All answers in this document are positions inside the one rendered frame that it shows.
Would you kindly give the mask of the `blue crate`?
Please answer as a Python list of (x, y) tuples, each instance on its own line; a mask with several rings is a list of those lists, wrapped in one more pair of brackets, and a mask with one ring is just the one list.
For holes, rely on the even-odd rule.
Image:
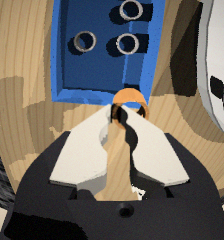
[[(52, 102), (113, 105), (120, 90), (134, 88), (148, 105), (151, 94), (166, 0), (136, 0), (142, 15), (124, 20), (119, 9), (126, 0), (54, 0), (51, 26)], [(74, 45), (81, 31), (93, 32), (96, 46), (80, 52)], [(133, 34), (134, 54), (123, 54), (116, 40)]]

